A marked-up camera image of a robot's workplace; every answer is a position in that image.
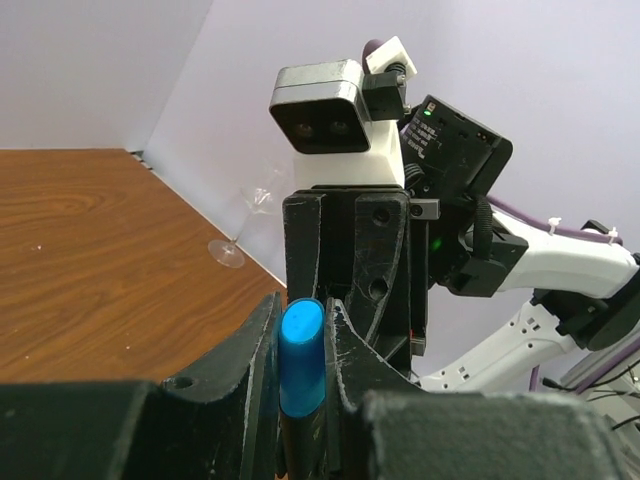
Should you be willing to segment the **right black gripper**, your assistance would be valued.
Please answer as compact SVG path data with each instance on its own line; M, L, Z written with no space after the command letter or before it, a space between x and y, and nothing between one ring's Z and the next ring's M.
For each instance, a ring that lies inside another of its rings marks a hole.
M283 222L288 302L341 300L356 333L407 375L430 288L488 298L527 244L500 231L488 200L509 140L434 96L398 124L403 187L295 192Z

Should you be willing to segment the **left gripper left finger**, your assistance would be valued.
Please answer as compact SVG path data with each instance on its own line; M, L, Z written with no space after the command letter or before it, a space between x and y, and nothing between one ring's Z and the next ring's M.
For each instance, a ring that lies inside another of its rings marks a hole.
M222 343L161 383L1 388L5 479L272 479L278 293Z

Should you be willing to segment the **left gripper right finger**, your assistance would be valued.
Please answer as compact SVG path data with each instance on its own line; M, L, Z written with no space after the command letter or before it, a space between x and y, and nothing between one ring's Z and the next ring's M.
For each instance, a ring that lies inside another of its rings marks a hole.
M336 479L627 479L606 421L557 394L427 393L326 303L328 471Z

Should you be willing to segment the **blue highlighter cap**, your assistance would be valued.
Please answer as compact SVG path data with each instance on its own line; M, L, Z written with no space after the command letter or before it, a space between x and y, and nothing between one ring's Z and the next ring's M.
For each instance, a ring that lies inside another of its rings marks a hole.
M285 310L278 333L281 411L292 418L311 415L326 397L325 311L303 298Z

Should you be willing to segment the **black blue highlighter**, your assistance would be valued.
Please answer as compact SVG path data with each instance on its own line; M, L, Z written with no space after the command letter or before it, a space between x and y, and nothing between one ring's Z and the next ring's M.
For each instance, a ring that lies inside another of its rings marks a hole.
M325 404L304 417L279 412L276 477L328 479Z

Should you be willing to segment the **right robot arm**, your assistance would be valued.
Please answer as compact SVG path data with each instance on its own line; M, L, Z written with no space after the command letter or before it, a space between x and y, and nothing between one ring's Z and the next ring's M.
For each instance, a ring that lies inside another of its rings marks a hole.
M639 320L639 257L588 222L537 224L489 197L512 143L427 97L401 121L402 187L317 185L283 205L289 297L341 301L355 332L407 373L426 345L428 292L532 293L509 322L419 383L494 391L576 348L598 351Z

